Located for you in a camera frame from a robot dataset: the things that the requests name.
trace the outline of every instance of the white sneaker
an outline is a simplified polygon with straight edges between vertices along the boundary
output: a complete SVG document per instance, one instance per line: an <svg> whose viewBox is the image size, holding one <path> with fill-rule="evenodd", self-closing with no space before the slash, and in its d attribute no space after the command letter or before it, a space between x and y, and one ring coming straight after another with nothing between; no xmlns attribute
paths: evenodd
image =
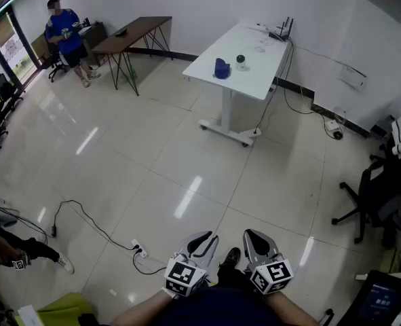
<svg viewBox="0 0 401 326"><path fill-rule="evenodd" d="M69 261L62 253L58 254L60 257L58 258L57 263L60 264L69 274L73 274L75 269L73 268L71 261Z"/></svg>
<svg viewBox="0 0 401 326"><path fill-rule="evenodd" d="M86 79L86 78L84 78L84 79L82 79L81 80L81 83L83 84L83 86L84 87L88 87L88 86L90 86L90 82Z"/></svg>
<svg viewBox="0 0 401 326"><path fill-rule="evenodd" d="M97 79L98 77L100 77L100 73L97 73L95 71L92 71L90 75L87 76L88 79Z"/></svg>

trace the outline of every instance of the black pants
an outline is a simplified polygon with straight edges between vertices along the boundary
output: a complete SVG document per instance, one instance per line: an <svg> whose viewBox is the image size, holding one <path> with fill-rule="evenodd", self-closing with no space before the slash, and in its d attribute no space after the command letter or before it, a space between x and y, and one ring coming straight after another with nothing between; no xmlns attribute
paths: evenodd
<svg viewBox="0 0 401 326"><path fill-rule="evenodd" d="M218 284L221 287L233 287L244 291L253 291L254 285L240 270L229 264L222 264L218 270Z"/></svg>
<svg viewBox="0 0 401 326"><path fill-rule="evenodd" d="M36 259L38 257L47 257L52 261L57 262L60 255L57 251L51 249L49 246L42 242L36 241L34 238L23 240L12 233L9 233L0 227L0 236L6 239L6 241L15 249L21 249L25 251L30 259Z"/></svg>

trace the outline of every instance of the sneaker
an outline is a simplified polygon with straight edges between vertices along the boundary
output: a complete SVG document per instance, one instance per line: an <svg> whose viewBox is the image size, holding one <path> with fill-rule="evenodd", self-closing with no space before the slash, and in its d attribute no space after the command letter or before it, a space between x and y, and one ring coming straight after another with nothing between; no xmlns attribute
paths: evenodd
<svg viewBox="0 0 401 326"><path fill-rule="evenodd" d="M240 261L240 257L241 257L241 250L237 247L234 247L232 250L229 251L225 261L221 265L222 266L230 265L233 268L235 268L238 262Z"/></svg>
<svg viewBox="0 0 401 326"><path fill-rule="evenodd" d="M82 83L83 86L86 87L86 88L87 88L88 86L90 86L90 82L89 82L87 79L82 79L82 80L81 80L81 83Z"/></svg>
<svg viewBox="0 0 401 326"><path fill-rule="evenodd" d="M90 75L87 75L88 79L97 79L98 77L100 77L100 73L97 73L95 71L91 71Z"/></svg>
<svg viewBox="0 0 401 326"><path fill-rule="evenodd" d="M58 254L60 257L58 258L57 263L60 264L69 274L73 274L75 269L73 268L71 261L69 261L62 253Z"/></svg>

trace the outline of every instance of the black shoe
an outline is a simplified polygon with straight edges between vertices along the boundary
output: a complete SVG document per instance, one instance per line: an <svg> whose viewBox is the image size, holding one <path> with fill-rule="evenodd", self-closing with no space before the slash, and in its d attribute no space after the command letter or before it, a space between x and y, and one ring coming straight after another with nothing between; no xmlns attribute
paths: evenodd
<svg viewBox="0 0 401 326"><path fill-rule="evenodd" d="M240 261L240 257L241 257L241 250L237 247L234 247L227 254L226 259L223 262L222 266L229 265L229 266L235 268L236 265L238 264L238 262Z"/></svg>

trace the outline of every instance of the black shorts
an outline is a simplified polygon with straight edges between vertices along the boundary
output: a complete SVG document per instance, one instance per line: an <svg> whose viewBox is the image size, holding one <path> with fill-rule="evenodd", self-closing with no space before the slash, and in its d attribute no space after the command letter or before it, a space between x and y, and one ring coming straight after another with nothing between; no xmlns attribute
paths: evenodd
<svg viewBox="0 0 401 326"><path fill-rule="evenodd" d="M64 59L66 59L67 63L71 68L75 68L81 59L87 58L88 53L86 48L84 47L84 44L79 46L78 48L75 48L73 51L63 54Z"/></svg>

